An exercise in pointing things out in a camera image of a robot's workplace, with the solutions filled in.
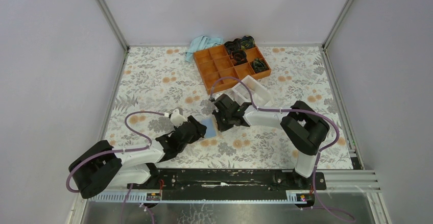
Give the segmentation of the dark rolled band corner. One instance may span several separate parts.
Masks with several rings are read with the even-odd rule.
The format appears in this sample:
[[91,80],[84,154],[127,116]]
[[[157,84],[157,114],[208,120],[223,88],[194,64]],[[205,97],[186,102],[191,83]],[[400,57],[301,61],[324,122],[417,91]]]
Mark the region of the dark rolled band corner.
[[247,50],[256,47],[255,40],[252,36],[246,35],[240,40],[242,50]]

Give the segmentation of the dark rolled band top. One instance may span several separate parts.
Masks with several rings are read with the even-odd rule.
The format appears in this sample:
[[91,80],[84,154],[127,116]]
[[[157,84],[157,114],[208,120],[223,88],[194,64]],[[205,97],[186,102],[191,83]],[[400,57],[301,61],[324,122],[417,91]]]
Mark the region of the dark rolled band top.
[[224,47],[225,47],[227,54],[231,55],[232,52],[241,50],[242,46],[241,46],[240,42],[241,42],[241,39],[239,39],[239,38],[236,38],[232,41],[225,42]]

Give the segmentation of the beige card holder wallet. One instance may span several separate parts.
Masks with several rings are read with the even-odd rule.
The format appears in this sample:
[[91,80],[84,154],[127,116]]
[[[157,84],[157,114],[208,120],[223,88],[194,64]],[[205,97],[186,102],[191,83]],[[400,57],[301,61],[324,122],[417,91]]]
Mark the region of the beige card holder wallet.
[[220,136],[220,131],[218,130],[217,123],[214,117],[208,117],[200,121],[200,123],[206,126],[206,133],[204,139],[210,139]]

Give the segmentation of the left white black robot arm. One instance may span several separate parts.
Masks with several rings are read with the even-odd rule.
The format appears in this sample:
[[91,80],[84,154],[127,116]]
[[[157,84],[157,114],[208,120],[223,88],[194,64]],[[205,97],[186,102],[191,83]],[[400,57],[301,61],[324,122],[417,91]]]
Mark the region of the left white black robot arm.
[[138,133],[147,145],[115,147],[101,140],[88,149],[68,168],[68,191],[87,199],[108,187],[136,184],[154,188],[159,177],[155,165],[175,158],[188,144],[204,138],[207,131],[206,125],[178,110],[163,116],[170,119],[174,129],[156,139]]

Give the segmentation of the light blue cloth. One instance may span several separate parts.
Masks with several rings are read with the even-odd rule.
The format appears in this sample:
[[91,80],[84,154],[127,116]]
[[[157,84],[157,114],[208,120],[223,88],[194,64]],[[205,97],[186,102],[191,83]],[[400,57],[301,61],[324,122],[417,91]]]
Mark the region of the light blue cloth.
[[185,61],[191,63],[194,58],[194,53],[207,48],[215,47],[224,43],[224,39],[220,37],[199,36],[192,40],[186,51]]

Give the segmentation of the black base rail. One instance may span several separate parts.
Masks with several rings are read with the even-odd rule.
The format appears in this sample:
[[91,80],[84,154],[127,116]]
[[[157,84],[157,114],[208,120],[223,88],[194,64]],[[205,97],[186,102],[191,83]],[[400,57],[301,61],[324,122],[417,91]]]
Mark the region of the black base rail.
[[164,201],[284,201],[287,193],[312,195],[326,190],[323,173],[305,178],[281,169],[180,169],[158,170],[134,190],[155,190]]

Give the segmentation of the dark rolled band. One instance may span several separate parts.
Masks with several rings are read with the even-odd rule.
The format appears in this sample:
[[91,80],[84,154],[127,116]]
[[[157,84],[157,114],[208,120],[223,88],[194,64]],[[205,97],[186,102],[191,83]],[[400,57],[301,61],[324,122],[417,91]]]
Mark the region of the dark rolled band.
[[230,54],[230,58],[231,61],[233,63],[234,66],[237,65],[241,65],[244,63],[247,63],[247,54],[244,50],[240,49],[240,50],[236,50],[236,51],[232,51]]
[[266,64],[266,62],[264,61],[264,59],[260,59],[260,58],[255,58],[251,62],[251,66],[252,66],[252,69],[254,70],[255,73],[261,73],[261,72],[269,70],[269,67]]
[[242,46],[241,46],[240,42],[241,42],[241,39],[239,39],[239,38],[236,38],[232,41],[225,42],[224,47],[225,47],[227,54],[231,55],[232,52],[241,50]]

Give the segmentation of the dark rolled band middle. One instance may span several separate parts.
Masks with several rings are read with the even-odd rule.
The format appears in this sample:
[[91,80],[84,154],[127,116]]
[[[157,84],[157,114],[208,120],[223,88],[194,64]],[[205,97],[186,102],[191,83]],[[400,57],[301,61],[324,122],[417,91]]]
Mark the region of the dark rolled band middle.
[[230,54],[230,58],[231,61],[233,63],[234,66],[237,65],[241,65],[244,63],[247,63],[247,54],[244,50],[240,49],[240,50],[236,50],[236,51],[232,51]]

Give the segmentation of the dark rolled band right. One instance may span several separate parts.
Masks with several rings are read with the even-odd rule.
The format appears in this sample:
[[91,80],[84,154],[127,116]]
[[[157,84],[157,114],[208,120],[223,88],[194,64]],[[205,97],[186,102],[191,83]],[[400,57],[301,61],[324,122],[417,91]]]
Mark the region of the dark rolled band right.
[[266,64],[266,62],[264,61],[264,59],[260,59],[260,58],[255,58],[251,62],[251,66],[252,66],[252,69],[254,70],[255,73],[261,73],[261,72],[269,70],[269,67]]

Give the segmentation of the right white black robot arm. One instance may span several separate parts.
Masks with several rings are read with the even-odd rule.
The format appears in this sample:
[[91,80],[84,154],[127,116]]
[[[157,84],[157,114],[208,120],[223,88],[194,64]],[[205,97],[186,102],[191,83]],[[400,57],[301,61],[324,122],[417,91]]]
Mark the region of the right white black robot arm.
[[298,150],[293,183],[306,189],[313,183],[312,173],[320,145],[330,130],[324,116],[316,113],[305,102],[296,101],[289,109],[255,107],[252,102],[237,103],[226,94],[211,97],[217,127],[224,132],[232,127],[263,126],[282,129]]

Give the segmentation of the orange compartment tray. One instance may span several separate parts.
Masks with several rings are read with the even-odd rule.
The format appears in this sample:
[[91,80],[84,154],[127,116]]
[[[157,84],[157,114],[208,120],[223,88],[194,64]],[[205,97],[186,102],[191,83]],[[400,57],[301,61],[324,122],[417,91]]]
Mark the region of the orange compartment tray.
[[[233,79],[219,80],[220,78],[235,77],[241,80],[246,76],[252,76],[254,79],[259,80],[268,77],[271,74],[272,69],[258,47],[244,51],[247,54],[248,62],[237,66],[233,65],[230,55],[227,54],[223,45],[207,48],[194,53],[194,61],[208,94],[210,94],[212,90],[216,93],[232,88],[237,83],[237,81]],[[255,58],[264,59],[269,70],[255,73],[251,66],[251,62]]]

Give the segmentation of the white card box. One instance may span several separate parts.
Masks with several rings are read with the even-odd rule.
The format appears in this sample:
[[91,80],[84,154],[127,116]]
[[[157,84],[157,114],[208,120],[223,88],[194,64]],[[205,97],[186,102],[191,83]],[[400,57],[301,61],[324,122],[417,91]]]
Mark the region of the white card box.
[[[258,107],[271,107],[273,106],[274,99],[272,94],[268,91],[266,87],[264,87],[261,83],[259,83],[252,76],[246,76],[242,79],[242,82],[249,88],[253,102]],[[231,91],[234,95],[234,100],[238,104],[243,104],[245,102],[251,103],[251,98],[249,92],[241,83],[237,83],[231,88]]]

